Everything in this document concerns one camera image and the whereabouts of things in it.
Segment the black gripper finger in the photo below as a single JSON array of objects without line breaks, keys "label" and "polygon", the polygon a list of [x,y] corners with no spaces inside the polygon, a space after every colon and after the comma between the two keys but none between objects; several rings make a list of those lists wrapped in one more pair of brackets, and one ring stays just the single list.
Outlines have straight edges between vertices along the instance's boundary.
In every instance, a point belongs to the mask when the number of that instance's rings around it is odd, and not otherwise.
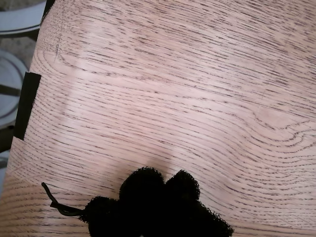
[{"label": "black gripper finger", "polygon": [[92,237],[157,236],[163,216],[164,180],[156,169],[142,167],[131,173],[119,189],[119,198],[94,197],[79,219]]},{"label": "black gripper finger", "polygon": [[163,184],[162,222],[159,237],[231,237],[234,229],[219,214],[199,201],[197,180],[180,170],[167,181],[160,172]]}]

